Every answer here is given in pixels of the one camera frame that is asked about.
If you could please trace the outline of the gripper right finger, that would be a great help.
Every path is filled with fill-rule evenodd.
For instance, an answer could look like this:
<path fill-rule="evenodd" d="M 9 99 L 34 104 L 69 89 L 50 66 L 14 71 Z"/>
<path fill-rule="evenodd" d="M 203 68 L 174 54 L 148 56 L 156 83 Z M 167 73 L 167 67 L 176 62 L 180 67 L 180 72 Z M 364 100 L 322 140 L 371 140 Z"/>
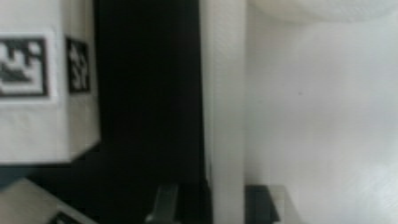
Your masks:
<path fill-rule="evenodd" d="M 245 186 L 245 224 L 304 224 L 283 185 Z"/>

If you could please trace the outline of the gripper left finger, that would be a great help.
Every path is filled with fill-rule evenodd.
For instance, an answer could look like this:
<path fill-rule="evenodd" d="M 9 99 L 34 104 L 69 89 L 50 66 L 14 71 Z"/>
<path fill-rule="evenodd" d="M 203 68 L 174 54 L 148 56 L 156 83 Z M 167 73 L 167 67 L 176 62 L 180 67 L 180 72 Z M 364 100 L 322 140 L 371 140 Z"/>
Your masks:
<path fill-rule="evenodd" d="M 178 195 L 180 185 L 164 184 L 158 187 L 153 210 L 148 214 L 144 224 L 180 224 L 180 221 L 176 219 Z"/>

